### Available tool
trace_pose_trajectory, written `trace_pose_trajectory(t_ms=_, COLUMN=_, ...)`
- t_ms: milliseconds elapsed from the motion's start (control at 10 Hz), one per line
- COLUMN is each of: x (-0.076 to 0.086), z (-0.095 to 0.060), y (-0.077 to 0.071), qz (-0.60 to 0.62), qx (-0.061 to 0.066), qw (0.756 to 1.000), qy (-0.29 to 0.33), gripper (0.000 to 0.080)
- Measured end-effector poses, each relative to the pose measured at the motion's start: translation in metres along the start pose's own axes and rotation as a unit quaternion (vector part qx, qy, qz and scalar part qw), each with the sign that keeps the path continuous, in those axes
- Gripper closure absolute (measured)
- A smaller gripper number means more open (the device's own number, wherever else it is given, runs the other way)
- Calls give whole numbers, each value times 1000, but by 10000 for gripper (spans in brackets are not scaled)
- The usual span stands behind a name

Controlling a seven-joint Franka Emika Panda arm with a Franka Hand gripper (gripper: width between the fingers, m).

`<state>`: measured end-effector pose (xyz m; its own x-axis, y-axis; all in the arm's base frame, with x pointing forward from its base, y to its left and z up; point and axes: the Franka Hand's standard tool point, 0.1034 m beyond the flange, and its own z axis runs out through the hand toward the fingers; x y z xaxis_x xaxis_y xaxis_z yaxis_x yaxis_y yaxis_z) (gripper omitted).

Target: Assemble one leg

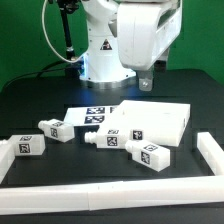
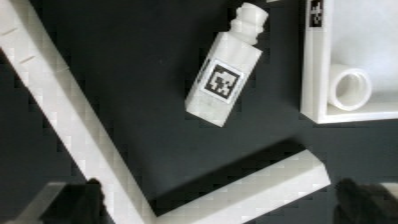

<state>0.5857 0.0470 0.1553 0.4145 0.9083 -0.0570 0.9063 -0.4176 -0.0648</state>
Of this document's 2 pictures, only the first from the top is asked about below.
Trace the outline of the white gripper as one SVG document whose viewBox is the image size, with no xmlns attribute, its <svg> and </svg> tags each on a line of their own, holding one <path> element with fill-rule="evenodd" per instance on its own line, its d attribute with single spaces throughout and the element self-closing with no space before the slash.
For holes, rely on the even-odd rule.
<svg viewBox="0 0 224 224">
<path fill-rule="evenodd" d="M 121 0 L 118 55 L 124 67 L 139 71 L 141 91 L 153 88 L 153 64 L 156 72 L 166 70 L 166 62 L 158 59 L 180 34 L 181 22 L 182 0 Z"/>
</svg>

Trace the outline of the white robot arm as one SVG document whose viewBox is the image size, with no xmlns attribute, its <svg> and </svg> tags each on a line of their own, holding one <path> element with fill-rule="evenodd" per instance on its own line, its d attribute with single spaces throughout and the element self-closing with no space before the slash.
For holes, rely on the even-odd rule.
<svg viewBox="0 0 224 224">
<path fill-rule="evenodd" d="M 137 82 L 153 87 L 154 64 L 168 59 L 180 34 L 182 0 L 81 0 L 88 48 L 83 84 L 112 89 Z"/>
</svg>

